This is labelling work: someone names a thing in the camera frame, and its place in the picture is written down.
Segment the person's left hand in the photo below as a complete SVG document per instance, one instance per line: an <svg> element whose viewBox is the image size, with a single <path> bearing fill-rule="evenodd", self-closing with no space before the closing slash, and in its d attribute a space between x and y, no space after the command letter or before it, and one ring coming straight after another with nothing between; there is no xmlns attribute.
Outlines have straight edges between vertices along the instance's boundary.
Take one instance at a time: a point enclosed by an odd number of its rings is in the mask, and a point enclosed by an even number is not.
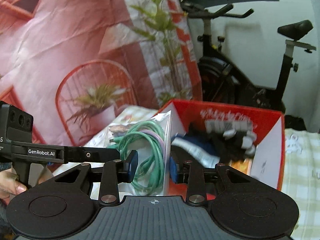
<svg viewBox="0 0 320 240"><path fill-rule="evenodd" d="M39 185L49 179L53 178L52 172L45 168L39 175L35 185ZM1 204L8 205L10 196L16 196L27 190L27 187L18 181L17 175L12 173L11 169L1 171L0 179L1 187Z"/></svg>

